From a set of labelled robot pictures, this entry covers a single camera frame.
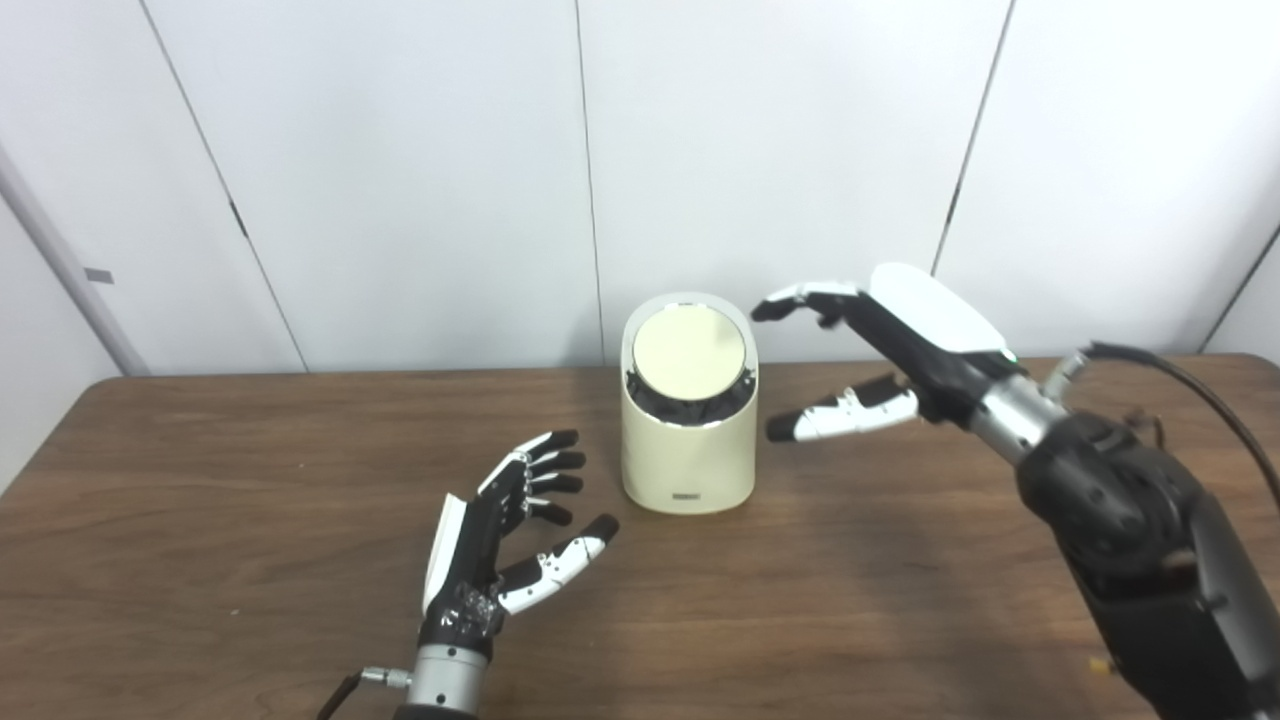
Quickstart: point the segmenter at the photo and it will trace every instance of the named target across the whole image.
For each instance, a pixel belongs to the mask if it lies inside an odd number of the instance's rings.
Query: black cable
[[[330,717],[333,717],[333,714],[337,712],[338,706],[340,706],[342,702],[347,700],[347,696],[349,696],[358,684],[360,684],[358,671],[343,678],[342,682],[338,683],[338,688],[333,691],[333,694],[329,696],[329,700],[324,703],[324,707],[320,708],[320,712],[316,712],[316,720],[329,720]]]
[[[1234,432],[1235,436],[1240,438],[1240,442],[1244,443],[1245,450],[1249,451],[1249,455],[1253,456],[1253,461],[1257,462],[1258,469],[1262,470],[1262,478],[1267,483],[1267,489],[1271,491],[1271,497],[1275,500],[1276,509],[1280,509],[1280,477],[1276,475],[1276,469],[1275,465],[1271,464],[1271,459],[1267,457],[1266,451],[1262,450],[1262,445],[1260,445],[1258,439],[1253,437],[1249,428],[1244,425],[1244,421],[1242,421],[1240,418],[1238,418],[1235,413],[1228,407],[1226,402],[1213,393],[1208,386],[1197,379],[1196,375],[1188,373],[1178,365],[1174,365],[1155,352],[1142,350],[1139,347],[1094,342],[1082,352],[1091,360],[1124,360],[1155,368],[1189,387],[1192,392],[1198,395],[1201,400],[1207,402],[1208,406],[1217,413],[1219,418],[1222,418],[1226,425],[1231,428],[1231,432]]]

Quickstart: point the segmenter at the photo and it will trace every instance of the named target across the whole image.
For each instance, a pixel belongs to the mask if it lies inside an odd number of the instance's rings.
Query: metal connector
[[[1066,395],[1066,388],[1071,387],[1071,383],[1080,377],[1084,368],[1089,364],[1089,357],[1083,351],[1078,350],[1071,355],[1064,357],[1053,372],[1048,374],[1044,379],[1044,384],[1041,387],[1044,391],[1044,397],[1055,401],[1062,402],[1062,396]]]
[[[360,671],[360,679],[366,683],[378,683],[388,688],[407,688],[413,684],[413,674],[408,670],[394,667],[365,667]]]

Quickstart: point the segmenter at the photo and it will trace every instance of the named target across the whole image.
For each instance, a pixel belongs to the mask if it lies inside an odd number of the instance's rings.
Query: cream-colored container
[[[622,484],[677,515],[740,505],[755,487],[759,361],[746,316],[713,295],[641,305],[622,333]]]

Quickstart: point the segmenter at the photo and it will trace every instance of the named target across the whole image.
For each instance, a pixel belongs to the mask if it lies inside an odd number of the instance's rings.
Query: round lid
[[[636,370],[673,400],[705,400],[742,374],[746,345],[732,320],[704,305],[669,305],[640,325]]]

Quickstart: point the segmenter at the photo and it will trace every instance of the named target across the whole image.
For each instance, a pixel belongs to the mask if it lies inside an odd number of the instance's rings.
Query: robotic hand
[[[1093,359],[1155,366],[1231,425],[1280,502],[1280,479],[1239,419],[1160,357],[1096,343],[1044,387],[973,307],[909,265],[876,269],[869,291],[805,283],[767,297],[755,320],[799,307],[847,324],[906,375],[847,388],[768,423],[769,439],[808,441],[914,418],[975,434],[1015,468],[1019,495],[1050,525],[1114,666],[1162,720],[1280,717],[1280,615],[1217,500],[1171,455],[1126,425],[1060,398]]]
[[[580,478],[562,470],[586,459],[570,448],[576,430],[544,433],[516,447],[466,502],[444,497],[422,596],[422,624],[412,673],[366,667],[348,678],[320,711],[329,717],[361,679],[408,688],[394,720],[467,720],[476,716],[480,685],[493,660],[493,638],[508,615],[547,600],[595,560],[618,532],[600,515],[548,552],[497,569],[498,544],[527,518],[568,525],[573,515],[544,500],[547,492],[576,493]]]

